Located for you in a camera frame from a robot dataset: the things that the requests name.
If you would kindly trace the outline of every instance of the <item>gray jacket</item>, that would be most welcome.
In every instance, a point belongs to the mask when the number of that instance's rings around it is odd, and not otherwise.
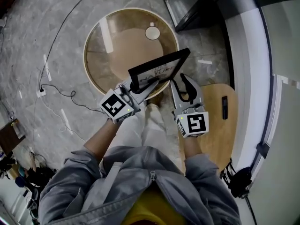
[[[103,183],[114,162],[122,165],[103,198]],[[99,169],[87,149],[74,151],[43,190],[39,220],[42,225],[120,224],[139,195],[156,182],[187,224],[241,224],[238,207],[207,155],[189,157],[185,165],[183,176],[155,148],[120,146],[108,150]]]

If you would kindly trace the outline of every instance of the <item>person's right arm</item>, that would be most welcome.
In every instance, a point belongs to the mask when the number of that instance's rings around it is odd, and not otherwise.
[[[185,139],[184,153],[186,178],[198,190],[214,224],[241,224],[233,196],[218,177],[218,167],[202,153],[197,138]]]

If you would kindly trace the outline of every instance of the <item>picture frame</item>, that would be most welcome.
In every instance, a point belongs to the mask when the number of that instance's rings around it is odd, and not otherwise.
[[[159,80],[159,83],[164,83],[173,79],[190,53],[185,48],[129,69],[132,89],[138,91],[151,81]]]

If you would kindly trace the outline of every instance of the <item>white pants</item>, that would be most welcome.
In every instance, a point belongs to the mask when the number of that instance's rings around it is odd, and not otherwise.
[[[140,106],[140,112],[123,121],[109,148],[151,146],[166,154],[166,129],[158,107],[154,104],[145,107],[144,103]]]

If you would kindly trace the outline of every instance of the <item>wooden tabletop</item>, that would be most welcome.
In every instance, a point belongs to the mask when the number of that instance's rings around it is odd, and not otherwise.
[[[205,111],[209,113],[209,132],[197,137],[202,152],[208,153],[210,160],[222,171],[230,160],[235,139],[238,117],[238,98],[235,91],[226,84],[216,83],[201,87]],[[228,119],[223,120],[222,97],[228,99]],[[182,171],[185,172],[183,137],[179,135]]]

